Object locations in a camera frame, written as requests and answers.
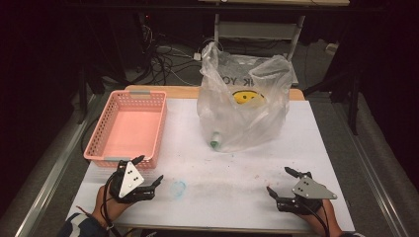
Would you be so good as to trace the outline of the small white bottle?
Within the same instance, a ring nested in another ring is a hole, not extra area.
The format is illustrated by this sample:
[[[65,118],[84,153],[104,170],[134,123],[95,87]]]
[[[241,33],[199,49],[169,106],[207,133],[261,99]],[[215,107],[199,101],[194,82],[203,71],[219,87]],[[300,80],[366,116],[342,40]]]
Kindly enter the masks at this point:
[[[212,134],[211,140],[209,142],[209,145],[213,148],[213,149],[217,149],[221,144],[221,134],[218,131],[215,131]]]

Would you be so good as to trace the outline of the person's left hand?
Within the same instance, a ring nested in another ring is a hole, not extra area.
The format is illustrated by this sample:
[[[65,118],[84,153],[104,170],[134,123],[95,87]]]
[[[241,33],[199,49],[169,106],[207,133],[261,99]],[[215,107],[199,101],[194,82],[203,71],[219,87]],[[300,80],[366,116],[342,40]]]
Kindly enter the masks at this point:
[[[111,197],[109,192],[105,191],[105,187],[102,186],[98,189],[92,216],[102,227],[107,228],[109,224],[105,218],[105,213],[108,213],[108,219],[113,222],[118,219],[129,207],[131,207],[131,203],[117,202]]]

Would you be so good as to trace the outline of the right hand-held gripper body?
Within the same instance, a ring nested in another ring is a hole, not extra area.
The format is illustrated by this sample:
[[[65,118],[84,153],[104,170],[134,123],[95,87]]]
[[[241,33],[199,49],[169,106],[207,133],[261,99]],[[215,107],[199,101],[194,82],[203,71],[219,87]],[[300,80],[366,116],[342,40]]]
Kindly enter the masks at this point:
[[[279,197],[276,199],[278,211],[310,215],[318,211],[324,199],[337,198],[324,185],[315,182],[310,172],[300,172],[300,174],[301,178],[292,188],[294,197]]]

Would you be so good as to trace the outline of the clear smiley plastic bag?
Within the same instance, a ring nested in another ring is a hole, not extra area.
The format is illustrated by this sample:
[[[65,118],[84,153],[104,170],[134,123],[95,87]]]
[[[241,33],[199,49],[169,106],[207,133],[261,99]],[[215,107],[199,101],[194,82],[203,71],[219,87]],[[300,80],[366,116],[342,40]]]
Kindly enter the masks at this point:
[[[281,55],[230,54],[211,42],[203,49],[197,112],[203,137],[221,134],[218,152],[240,151],[278,136],[290,109],[293,65]]]

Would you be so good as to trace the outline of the white desk frame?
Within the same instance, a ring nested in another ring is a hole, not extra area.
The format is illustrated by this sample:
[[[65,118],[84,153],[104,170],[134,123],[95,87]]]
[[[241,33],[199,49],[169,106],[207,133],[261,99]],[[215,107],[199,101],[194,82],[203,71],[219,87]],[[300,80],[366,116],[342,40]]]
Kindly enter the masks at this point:
[[[212,41],[232,54],[271,57],[281,55],[289,64],[302,31],[305,16],[227,16],[215,14]]]

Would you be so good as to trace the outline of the black stand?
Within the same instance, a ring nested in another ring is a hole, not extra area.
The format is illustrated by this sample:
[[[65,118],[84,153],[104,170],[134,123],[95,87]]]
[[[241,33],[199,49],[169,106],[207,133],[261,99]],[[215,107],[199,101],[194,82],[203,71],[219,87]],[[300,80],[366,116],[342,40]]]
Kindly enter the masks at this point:
[[[354,135],[357,135],[357,113],[359,101],[360,77],[357,71],[343,71],[302,91],[306,97],[316,91],[330,93],[332,103],[347,103],[347,123]]]
[[[81,124],[87,115],[88,99],[87,88],[94,94],[102,95],[105,87],[102,82],[100,70],[95,65],[82,64],[78,71],[78,95],[79,95],[79,117],[78,123]]]

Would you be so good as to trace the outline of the pink plastic basket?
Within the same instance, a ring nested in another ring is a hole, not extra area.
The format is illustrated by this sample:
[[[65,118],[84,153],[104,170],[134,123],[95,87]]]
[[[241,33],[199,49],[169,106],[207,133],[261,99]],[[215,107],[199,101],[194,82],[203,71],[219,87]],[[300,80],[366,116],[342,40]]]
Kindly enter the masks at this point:
[[[166,112],[164,91],[112,92],[84,150],[84,158],[100,167],[116,167],[120,160],[143,155],[136,167],[154,169]]]

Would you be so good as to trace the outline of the metal floor rail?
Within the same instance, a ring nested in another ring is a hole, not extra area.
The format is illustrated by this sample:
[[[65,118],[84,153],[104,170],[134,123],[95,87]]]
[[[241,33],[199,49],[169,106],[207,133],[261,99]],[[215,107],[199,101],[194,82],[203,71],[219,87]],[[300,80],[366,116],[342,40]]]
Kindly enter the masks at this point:
[[[15,237],[31,237],[38,227],[42,216],[47,209],[61,179],[68,166],[70,155],[75,149],[83,131],[87,127],[90,119],[89,113],[83,116],[73,130],[71,139],[66,143],[65,149],[59,154],[57,160],[52,166],[48,176],[46,177],[37,197],[35,198],[26,217],[18,228]]]
[[[343,123],[346,133],[349,135],[353,145],[358,153],[361,170],[370,186],[371,193],[374,195],[380,212],[385,218],[393,237],[409,237],[409,233],[402,223],[401,216],[396,210],[388,191],[385,189],[383,182],[378,176],[377,170],[363,146],[360,136],[356,135],[352,128],[348,125],[347,115],[344,107],[340,104],[334,104],[333,108],[338,115],[339,120]]]

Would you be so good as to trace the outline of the person's right hand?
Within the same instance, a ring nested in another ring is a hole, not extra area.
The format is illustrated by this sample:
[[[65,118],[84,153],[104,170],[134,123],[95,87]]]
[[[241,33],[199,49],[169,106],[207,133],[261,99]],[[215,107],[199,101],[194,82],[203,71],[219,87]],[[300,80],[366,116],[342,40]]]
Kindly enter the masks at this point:
[[[343,233],[336,219],[334,207],[329,199],[323,200],[323,205],[315,215],[301,215],[311,229],[320,237],[339,237]]]

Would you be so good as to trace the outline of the white table mat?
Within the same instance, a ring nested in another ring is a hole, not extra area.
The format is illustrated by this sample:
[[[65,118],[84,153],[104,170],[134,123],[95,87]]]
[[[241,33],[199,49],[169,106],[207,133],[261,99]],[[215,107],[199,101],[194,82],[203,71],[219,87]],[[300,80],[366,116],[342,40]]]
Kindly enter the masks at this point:
[[[201,135],[197,103],[170,99],[158,163],[144,172],[147,183],[161,181],[152,200],[134,204],[116,220],[118,226],[307,233],[309,226],[278,211],[268,191],[292,195],[291,167],[311,173],[336,195],[342,229],[354,224],[307,101],[292,101],[279,136],[240,152],[212,150]]]

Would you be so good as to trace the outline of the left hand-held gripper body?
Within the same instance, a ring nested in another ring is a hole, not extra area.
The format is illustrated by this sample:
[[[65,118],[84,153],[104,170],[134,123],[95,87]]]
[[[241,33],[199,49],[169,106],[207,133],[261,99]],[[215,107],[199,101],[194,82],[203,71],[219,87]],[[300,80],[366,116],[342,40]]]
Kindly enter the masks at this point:
[[[110,194],[119,203],[135,203],[155,197],[156,183],[142,187],[144,178],[131,161],[120,161],[110,184]]]

